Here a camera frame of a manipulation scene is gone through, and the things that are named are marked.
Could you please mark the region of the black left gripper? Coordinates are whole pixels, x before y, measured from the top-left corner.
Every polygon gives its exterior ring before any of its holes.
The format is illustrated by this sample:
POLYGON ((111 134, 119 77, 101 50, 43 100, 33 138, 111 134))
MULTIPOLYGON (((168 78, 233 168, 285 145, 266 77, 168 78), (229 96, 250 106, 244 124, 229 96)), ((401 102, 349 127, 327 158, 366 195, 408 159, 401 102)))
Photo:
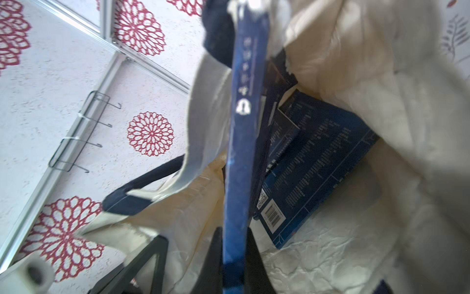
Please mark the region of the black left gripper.
MULTIPOLYGON (((218 227, 213 234, 208 253, 200 275, 191 294, 222 294, 222 247, 223 229, 218 227)), ((88 291, 89 294, 141 294, 131 281, 141 269, 155 257, 153 275, 151 276, 151 294, 161 294, 164 283, 166 256, 169 242, 164 236, 155 237, 127 266, 117 266, 100 279, 88 291)))

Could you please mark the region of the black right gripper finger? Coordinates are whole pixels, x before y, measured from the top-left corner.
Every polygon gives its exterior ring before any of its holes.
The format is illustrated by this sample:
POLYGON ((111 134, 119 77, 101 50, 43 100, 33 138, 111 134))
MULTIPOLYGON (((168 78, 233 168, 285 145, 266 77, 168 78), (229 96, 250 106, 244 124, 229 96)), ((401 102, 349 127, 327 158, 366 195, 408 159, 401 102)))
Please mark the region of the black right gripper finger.
POLYGON ((266 273, 266 269, 251 228, 248 229, 247 233, 244 293, 276 294, 276 291, 269 280, 268 274, 266 273))

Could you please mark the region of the cream canvas tote bag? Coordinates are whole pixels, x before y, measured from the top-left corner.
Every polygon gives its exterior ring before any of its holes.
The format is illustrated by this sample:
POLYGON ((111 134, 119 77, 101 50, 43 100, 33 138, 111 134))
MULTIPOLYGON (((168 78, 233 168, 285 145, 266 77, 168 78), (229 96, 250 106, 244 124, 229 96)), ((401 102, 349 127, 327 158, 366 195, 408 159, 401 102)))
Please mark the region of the cream canvas tote bag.
MULTIPOLYGON (((231 1, 203 6, 204 54, 190 92, 187 149, 105 197, 78 232, 125 253, 168 242, 162 294, 190 294, 224 223, 236 38, 231 1)), ((470 291, 470 86, 443 55, 438 1, 259 1, 265 62, 286 55, 301 92, 358 117, 368 153, 277 249, 249 211, 277 294, 467 294, 470 291)), ((268 118, 261 91, 257 155, 268 118)))

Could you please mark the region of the Little Prince blue book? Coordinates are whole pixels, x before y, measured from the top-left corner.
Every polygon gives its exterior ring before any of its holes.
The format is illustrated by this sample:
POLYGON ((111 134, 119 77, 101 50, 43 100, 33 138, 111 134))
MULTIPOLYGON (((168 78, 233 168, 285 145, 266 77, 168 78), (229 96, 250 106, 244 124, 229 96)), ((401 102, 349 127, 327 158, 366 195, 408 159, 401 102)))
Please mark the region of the Little Prince blue book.
POLYGON ((244 272, 269 15, 259 1, 231 1, 236 38, 232 64, 231 121, 226 163, 222 274, 225 294, 244 292, 244 272))

